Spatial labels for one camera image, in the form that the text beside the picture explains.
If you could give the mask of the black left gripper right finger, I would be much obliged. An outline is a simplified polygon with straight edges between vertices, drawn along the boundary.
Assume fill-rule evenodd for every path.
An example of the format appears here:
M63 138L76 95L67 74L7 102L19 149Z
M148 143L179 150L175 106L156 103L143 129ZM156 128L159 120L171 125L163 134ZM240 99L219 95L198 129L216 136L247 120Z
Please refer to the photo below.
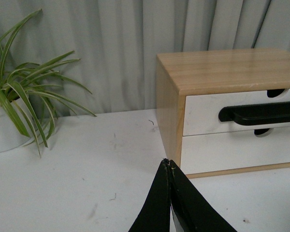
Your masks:
M177 232L234 232L230 225L195 188L175 164L166 160L170 197Z

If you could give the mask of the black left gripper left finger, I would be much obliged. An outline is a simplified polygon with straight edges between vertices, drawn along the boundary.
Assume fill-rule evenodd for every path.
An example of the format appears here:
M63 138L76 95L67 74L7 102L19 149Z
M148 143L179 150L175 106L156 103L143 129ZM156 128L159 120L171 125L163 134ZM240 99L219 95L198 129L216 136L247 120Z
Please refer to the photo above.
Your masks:
M163 159L155 174L145 203L130 232L168 232L170 230L170 175L168 159Z

